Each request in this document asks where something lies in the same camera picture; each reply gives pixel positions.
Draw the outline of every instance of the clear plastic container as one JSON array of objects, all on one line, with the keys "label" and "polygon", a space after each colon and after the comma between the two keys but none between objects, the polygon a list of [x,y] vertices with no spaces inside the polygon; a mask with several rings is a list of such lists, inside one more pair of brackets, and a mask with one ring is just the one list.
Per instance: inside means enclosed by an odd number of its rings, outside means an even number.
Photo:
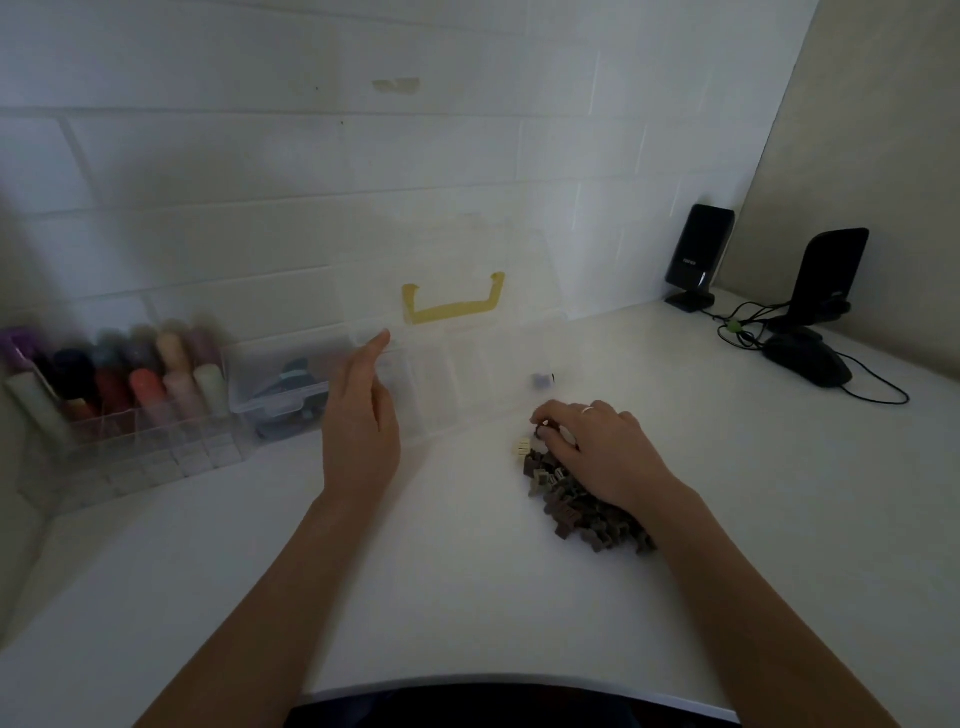
[{"label": "clear plastic container", "polygon": [[157,426],[142,409],[71,425],[76,446],[55,448],[28,430],[20,494],[62,515],[246,459],[253,442],[238,418],[202,417]]},{"label": "clear plastic container", "polygon": [[407,440],[532,408],[579,372],[549,252],[529,231],[438,233],[333,272],[343,324],[224,349],[230,410],[261,441],[317,427],[337,365],[383,328],[377,373]]}]

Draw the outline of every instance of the computer mouse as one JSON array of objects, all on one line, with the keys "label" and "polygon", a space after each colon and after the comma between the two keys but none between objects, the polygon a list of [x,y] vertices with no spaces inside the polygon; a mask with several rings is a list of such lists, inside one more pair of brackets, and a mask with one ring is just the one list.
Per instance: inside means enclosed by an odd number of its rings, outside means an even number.
[{"label": "computer mouse", "polygon": [[818,387],[840,387],[853,378],[843,359],[819,340],[819,334],[789,331],[763,342],[763,355]]}]

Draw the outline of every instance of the pile of small pieces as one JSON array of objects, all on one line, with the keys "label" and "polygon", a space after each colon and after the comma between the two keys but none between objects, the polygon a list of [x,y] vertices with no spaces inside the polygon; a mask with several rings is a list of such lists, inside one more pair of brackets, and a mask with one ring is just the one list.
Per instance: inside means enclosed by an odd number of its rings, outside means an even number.
[{"label": "pile of small pieces", "polygon": [[523,455],[523,474],[530,478],[529,496],[544,496],[543,512],[557,522],[560,538],[567,539],[580,529],[581,538],[597,553],[631,539],[637,553],[657,549],[633,516],[588,493],[551,453],[530,449],[528,440],[520,441],[517,452]]}]

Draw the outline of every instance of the hand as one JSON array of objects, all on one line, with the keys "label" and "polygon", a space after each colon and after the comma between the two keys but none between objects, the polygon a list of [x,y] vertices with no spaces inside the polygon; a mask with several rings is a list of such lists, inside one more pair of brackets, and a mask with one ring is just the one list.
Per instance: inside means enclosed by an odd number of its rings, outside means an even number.
[{"label": "hand", "polygon": [[[534,412],[530,422],[587,490],[643,522],[660,496],[684,486],[667,469],[636,417],[629,412],[617,414],[600,400],[590,407],[584,412],[585,404],[551,400]],[[564,439],[561,425],[576,439],[576,447]]]},{"label": "hand", "polygon": [[394,401],[376,376],[386,329],[356,350],[330,382],[324,414],[324,494],[375,507],[400,463]]}]

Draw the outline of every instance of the speaker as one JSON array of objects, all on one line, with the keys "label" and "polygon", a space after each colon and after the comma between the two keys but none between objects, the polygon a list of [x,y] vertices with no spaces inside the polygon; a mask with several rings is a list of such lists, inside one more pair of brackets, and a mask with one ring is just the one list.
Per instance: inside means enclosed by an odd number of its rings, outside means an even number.
[{"label": "speaker", "polygon": [[813,238],[806,246],[790,308],[770,322],[770,330],[836,321],[848,313],[847,297],[869,238],[866,228],[821,232]]},{"label": "speaker", "polygon": [[713,305],[708,289],[734,219],[731,209],[693,206],[666,273],[666,282],[682,288],[684,293],[670,296],[667,303],[687,312]]}]

